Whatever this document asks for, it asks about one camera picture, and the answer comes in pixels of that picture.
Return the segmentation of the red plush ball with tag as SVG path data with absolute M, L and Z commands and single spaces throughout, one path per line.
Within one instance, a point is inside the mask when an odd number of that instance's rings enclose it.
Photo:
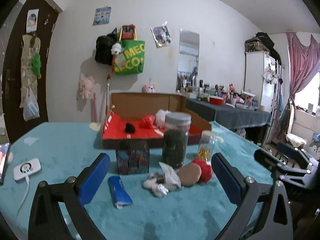
M 195 158 L 192 162 L 199 165 L 201 169 L 201 175 L 198 183 L 207 183 L 208 181 L 210 181 L 213 176 L 212 167 L 200 158 Z

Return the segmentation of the tan round powder puff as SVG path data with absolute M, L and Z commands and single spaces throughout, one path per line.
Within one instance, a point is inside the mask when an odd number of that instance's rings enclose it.
M 188 163 L 182 166 L 178 172 L 182 186 L 192 186 L 197 183 L 201 176 L 201 168 L 196 163 Z

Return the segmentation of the blue cloth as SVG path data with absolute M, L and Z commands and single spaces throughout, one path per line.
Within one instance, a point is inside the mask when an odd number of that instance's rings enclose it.
M 111 176 L 108 179 L 108 184 L 111 189 L 112 199 L 117 209 L 121 209 L 124 206 L 132 205 L 133 201 L 125 187 L 120 176 Z

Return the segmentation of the white tissue cloth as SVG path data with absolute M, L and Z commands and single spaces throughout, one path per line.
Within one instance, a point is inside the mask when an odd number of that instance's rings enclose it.
M 181 188 L 181 180 L 175 170 L 168 164 L 165 164 L 163 162 L 159 162 L 159 165 L 164 172 L 164 178 L 165 178 L 165 185 L 169 187 L 176 187 L 176 188 Z

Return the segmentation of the white fluffy bunny hair clip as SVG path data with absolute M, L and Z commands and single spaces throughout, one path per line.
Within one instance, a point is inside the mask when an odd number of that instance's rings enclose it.
M 144 189 L 152 191 L 157 198 L 162 198 L 170 191 L 175 191 L 177 189 L 176 185 L 166 183 L 164 176 L 158 172 L 151 173 L 147 180 L 144 181 L 143 187 Z

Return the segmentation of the white mesh bath pouf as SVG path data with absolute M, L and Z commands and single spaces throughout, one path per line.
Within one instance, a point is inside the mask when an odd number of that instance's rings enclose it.
M 171 113 L 171 111 L 165 111 L 163 109 L 160 109 L 156 115 L 155 115 L 155 124 L 158 128 L 164 128 L 165 127 L 165 117 L 167 114 Z

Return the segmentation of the red mesh bath pouf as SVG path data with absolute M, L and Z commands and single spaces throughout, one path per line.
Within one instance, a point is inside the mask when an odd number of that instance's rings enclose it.
M 154 115 L 145 115 L 140 121 L 140 128 L 142 129 L 153 129 L 156 117 Z

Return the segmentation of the black fluffy scrunchie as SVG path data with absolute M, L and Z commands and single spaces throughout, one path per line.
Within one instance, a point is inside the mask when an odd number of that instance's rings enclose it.
M 125 132 L 129 133 L 129 134 L 135 133 L 136 132 L 136 128 L 135 128 L 135 126 L 133 124 L 127 122 L 125 124 Z

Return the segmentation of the side table grey cloth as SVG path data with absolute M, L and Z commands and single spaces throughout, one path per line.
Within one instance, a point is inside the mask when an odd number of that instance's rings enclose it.
M 266 111 L 217 106 L 195 99 L 186 99 L 185 107 L 203 119 L 215 121 L 227 129 L 271 126 L 271 114 Z

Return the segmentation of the pink cat plush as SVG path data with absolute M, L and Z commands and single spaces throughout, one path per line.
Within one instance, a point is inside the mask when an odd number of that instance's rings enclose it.
M 155 84 L 145 84 L 142 87 L 142 93 L 156 93 L 156 85 Z

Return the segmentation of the green tote bag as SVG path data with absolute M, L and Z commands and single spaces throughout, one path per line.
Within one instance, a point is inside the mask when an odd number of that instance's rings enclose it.
M 122 76 L 142 73 L 145 61 L 145 41 L 137 40 L 136 33 L 134 40 L 121 40 L 120 29 L 117 42 L 122 45 L 123 52 L 113 55 L 112 72 Z

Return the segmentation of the red framed picture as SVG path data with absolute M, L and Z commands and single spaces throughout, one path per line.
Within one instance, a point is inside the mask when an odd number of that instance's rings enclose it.
M 121 40 L 134 40 L 135 39 L 135 26 L 131 25 L 123 25 L 121 27 Z

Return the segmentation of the photo collage on wall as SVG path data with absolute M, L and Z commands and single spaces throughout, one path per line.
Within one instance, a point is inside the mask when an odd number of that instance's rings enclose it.
M 151 32 L 157 48 L 171 45 L 171 36 L 166 25 L 151 28 Z

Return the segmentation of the black bag on wall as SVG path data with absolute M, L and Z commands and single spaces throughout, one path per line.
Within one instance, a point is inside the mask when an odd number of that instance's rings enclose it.
M 111 53 L 112 46 L 117 41 L 117 28 L 111 33 L 99 36 L 96 40 L 95 61 L 108 66 L 112 65 L 113 55 Z

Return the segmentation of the small white plush keychain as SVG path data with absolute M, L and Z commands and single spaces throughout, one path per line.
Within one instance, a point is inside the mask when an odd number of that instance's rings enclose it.
M 119 55 L 123 52 L 122 45 L 119 42 L 116 42 L 111 48 L 112 55 Z

